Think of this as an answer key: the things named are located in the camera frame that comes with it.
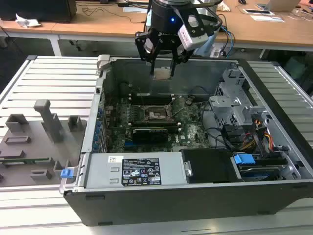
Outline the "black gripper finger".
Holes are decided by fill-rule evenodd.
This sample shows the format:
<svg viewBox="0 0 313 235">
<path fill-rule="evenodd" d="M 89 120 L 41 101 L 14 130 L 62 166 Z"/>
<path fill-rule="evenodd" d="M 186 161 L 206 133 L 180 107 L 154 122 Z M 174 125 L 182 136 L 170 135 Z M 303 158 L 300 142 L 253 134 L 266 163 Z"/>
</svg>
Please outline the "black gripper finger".
<svg viewBox="0 0 313 235">
<path fill-rule="evenodd" d="M 157 31 L 137 32 L 135 45 L 142 61 L 151 64 L 150 76 L 154 76 L 155 60 L 161 50 L 161 38 Z"/>
<path fill-rule="evenodd" d="M 176 47 L 172 47 L 172 61 L 170 65 L 170 76 L 173 76 L 175 73 L 175 68 L 177 64 L 186 63 L 190 58 L 190 51 L 186 51 L 185 49 L 182 51 L 180 55 L 178 55 L 178 49 Z"/>
</svg>

